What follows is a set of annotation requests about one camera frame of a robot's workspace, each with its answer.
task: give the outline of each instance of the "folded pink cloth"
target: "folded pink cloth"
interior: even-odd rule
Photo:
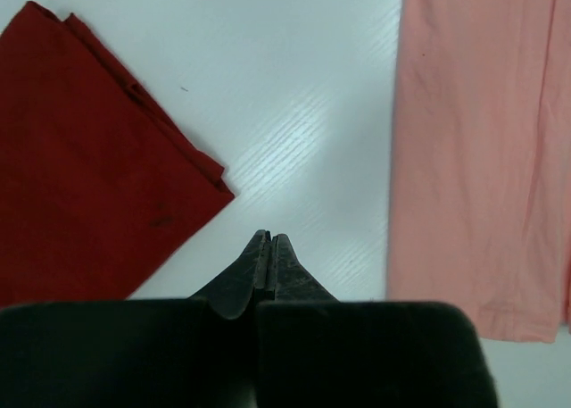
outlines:
[[[569,314],[571,0],[405,0],[388,291],[482,337]]]

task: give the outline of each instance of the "cloth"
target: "cloth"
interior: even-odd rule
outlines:
[[[482,337],[569,317],[571,0],[404,0],[392,299],[460,307]]]
[[[73,14],[0,37],[0,306],[123,298],[233,195]]]

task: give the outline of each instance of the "red cloth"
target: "red cloth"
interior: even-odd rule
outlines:
[[[0,97],[0,306],[128,296],[234,197],[73,14],[14,17]]]

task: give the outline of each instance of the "folded red cloth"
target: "folded red cloth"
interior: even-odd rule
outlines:
[[[73,14],[0,36],[0,306],[123,298],[232,199]]]

